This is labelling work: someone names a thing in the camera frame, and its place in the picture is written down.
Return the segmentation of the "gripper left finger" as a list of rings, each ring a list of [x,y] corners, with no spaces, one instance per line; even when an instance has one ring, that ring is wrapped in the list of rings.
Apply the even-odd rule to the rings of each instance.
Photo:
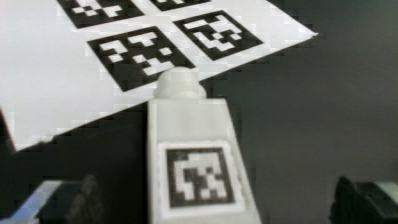
[[[97,179],[46,180],[3,224],[104,224]]]

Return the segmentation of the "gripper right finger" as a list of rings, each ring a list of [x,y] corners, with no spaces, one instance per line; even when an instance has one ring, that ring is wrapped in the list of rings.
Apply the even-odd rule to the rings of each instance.
[[[332,224],[398,224],[398,183],[341,176],[328,219]]]

